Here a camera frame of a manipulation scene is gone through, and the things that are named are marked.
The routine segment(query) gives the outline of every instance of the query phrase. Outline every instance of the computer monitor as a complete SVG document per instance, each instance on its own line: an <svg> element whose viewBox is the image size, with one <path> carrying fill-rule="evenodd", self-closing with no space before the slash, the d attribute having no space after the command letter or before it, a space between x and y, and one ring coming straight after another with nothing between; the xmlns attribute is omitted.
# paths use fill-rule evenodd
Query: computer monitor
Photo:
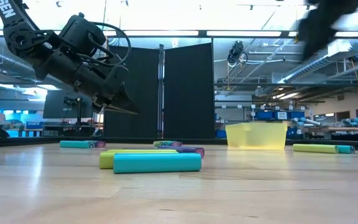
<svg viewBox="0 0 358 224"><path fill-rule="evenodd" d="M77 118L78 105L75 103L72 104L67 103L67 99L75 100L77 98L82 98L81 117L91 118L93 115L92 100L88 96L82 95L80 93L74 93L65 90L48 91L48 95L45 100L45 106L44 106L44 118L45 119Z"/></svg>

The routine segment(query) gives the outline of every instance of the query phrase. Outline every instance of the black robotic arm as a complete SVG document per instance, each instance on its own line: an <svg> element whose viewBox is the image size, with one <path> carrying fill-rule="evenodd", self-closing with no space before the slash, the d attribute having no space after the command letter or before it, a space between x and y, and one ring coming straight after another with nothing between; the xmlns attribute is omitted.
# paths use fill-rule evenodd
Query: black robotic arm
<svg viewBox="0 0 358 224"><path fill-rule="evenodd" d="M131 43L125 33L109 24L89 22L80 13L71 16L59 35L40 30L25 10L22 0L0 0L0 17L8 49L29 62L39 80L50 74L63 83L92 98L93 109L99 113L118 111L137 114L139 111L124 91L128 69L125 60ZM121 59L102 47L106 38L98 26L116 29L128 40L127 55ZM97 50L107 57L93 58Z"/></svg>

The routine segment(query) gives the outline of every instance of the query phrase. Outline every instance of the ductwork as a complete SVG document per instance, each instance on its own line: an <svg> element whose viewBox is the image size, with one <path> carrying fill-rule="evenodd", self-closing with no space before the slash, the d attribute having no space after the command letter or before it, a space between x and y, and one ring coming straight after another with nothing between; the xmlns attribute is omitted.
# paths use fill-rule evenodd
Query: ductwork
<svg viewBox="0 0 358 224"><path fill-rule="evenodd" d="M35 78L34 69L23 59L10 53L7 48L0 46L0 69L8 72L19 73L24 78ZM61 82L52 76L47 76L45 81Z"/></svg>
<svg viewBox="0 0 358 224"><path fill-rule="evenodd" d="M349 45L346 47L346 51L337 51L332 55L325 55L308 65L302 66L301 68L289 73L287 76L282 78L279 83L291 83L296 79L304 77L310 73L316 72L337 60L342 60L357 54L358 51L358 40L350 40Z"/></svg>

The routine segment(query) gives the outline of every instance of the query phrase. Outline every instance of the black backdrop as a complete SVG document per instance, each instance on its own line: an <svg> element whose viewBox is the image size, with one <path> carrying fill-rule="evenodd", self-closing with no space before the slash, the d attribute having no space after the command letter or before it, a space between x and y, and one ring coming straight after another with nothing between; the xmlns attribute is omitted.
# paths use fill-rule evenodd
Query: black backdrop
<svg viewBox="0 0 358 224"><path fill-rule="evenodd" d="M124 58L126 47L110 47ZM156 138L158 102L158 50L132 48L126 61L129 69L125 90L140 114L104 113L104 136L114 138Z"/></svg>
<svg viewBox="0 0 358 224"><path fill-rule="evenodd" d="M165 51L164 138L214 138L212 44Z"/></svg>

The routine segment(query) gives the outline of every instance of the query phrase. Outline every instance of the translucent yellow container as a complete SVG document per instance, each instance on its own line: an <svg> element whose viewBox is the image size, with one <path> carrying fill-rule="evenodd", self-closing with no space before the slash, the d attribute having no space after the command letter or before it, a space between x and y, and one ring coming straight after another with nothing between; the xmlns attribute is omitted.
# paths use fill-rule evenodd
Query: translucent yellow container
<svg viewBox="0 0 358 224"><path fill-rule="evenodd" d="M284 150L286 123L252 122L226 126L227 144L239 149Z"/></svg>

